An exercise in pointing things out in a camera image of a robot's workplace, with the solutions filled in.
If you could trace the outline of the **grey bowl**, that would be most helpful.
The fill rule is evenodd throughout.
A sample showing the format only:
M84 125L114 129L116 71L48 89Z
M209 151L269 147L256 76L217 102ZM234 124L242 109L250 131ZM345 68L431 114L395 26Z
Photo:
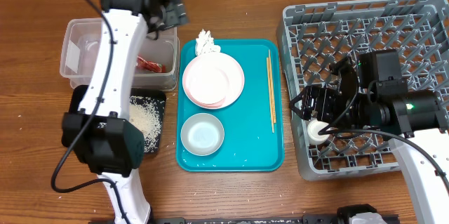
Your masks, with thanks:
M188 152L203 157L218 151L224 142L225 130L217 117L198 113L182 125L180 139Z

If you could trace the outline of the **red snack wrapper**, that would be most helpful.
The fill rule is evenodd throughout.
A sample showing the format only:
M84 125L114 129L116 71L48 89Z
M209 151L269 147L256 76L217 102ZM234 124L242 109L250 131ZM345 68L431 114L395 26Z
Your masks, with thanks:
M155 73L165 73L166 66L157 62L152 62L145 60L144 58L138 56L136 67L141 70L147 70Z

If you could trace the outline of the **white cup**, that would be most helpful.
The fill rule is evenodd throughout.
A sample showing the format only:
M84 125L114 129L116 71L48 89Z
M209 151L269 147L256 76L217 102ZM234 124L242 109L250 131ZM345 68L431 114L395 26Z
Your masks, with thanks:
M309 136L310 145L320 145L329 139L329 135L319 135L319 131L324 129L328 123L312 119L307 125L307 134Z

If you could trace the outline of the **white tissue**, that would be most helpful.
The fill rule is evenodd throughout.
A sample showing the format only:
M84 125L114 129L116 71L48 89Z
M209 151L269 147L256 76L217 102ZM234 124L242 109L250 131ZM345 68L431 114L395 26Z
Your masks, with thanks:
M204 29L199 32L196 38L195 55L200 56L207 53L220 52L221 47L216 45L214 38L212 38L210 31Z

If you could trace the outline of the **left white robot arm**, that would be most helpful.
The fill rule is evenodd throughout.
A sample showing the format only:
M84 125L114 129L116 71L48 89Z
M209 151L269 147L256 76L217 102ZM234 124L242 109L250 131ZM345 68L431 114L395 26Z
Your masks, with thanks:
M95 183L104 185L115 223L153 223L139 167L145 138L129 121L130 95L138 54L149 33L188 22L182 0L85 0L102 19L102 36L93 75L76 110L62 118L67 148L51 176L51 187L69 193ZM86 164L96 179L69 188L56 185L69 154Z

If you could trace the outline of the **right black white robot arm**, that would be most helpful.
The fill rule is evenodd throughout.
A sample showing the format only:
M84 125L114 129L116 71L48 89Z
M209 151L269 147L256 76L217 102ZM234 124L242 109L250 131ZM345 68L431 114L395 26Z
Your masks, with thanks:
M431 91L390 87L386 95L307 86L290 101L310 136L373 134L389 144L406 180L419 223L448 222L448 122Z

